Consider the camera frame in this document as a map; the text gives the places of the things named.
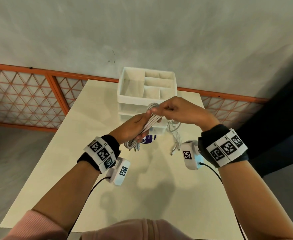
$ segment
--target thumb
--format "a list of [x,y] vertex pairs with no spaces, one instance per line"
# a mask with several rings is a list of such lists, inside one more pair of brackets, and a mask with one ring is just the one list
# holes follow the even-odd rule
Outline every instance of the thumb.
[[161,107],[153,107],[151,109],[152,113],[155,115],[160,115],[166,117],[168,120],[172,120],[174,116],[174,112],[172,110],[164,109]]
[[141,126],[144,126],[151,118],[151,115],[152,115],[151,110],[146,111],[144,115],[142,116],[142,118],[138,121],[138,124]]

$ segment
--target pink sleeve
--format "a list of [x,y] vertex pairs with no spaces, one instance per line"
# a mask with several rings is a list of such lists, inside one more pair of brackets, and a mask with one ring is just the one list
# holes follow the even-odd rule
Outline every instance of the pink sleeve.
[[65,240],[68,233],[44,215],[29,210],[3,240]]

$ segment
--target hand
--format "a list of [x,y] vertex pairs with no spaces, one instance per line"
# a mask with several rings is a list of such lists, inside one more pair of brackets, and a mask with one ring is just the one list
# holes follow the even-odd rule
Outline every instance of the hand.
[[168,120],[200,126],[202,131],[208,131],[220,124],[209,111],[181,97],[174,96],[151,110],[154,114],[164,116]]
[[113,136],[120,145],[132,139],[136,139],[140,143],[149,134],[149,130],[142,134],[140,133],[151,118],[151,115],[152,112],[150,110],[137,114],[110,132],[109,135]]

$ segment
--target gray floor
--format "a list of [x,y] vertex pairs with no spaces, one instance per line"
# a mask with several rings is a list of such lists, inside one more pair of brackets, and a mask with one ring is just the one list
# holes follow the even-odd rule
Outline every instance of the gray floor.
[[[54,133],[0,127],[0,223]],[[9,229],[0,228],[0,238]]]

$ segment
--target purple label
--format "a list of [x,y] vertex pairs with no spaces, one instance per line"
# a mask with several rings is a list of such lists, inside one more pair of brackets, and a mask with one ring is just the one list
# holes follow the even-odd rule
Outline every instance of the purple label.
[[146,137],[143,138],[142,142],[143,144],[149,144],[152,141],[154,141],[156,139],[157,136],[153,136],[153,135],[147,135]]

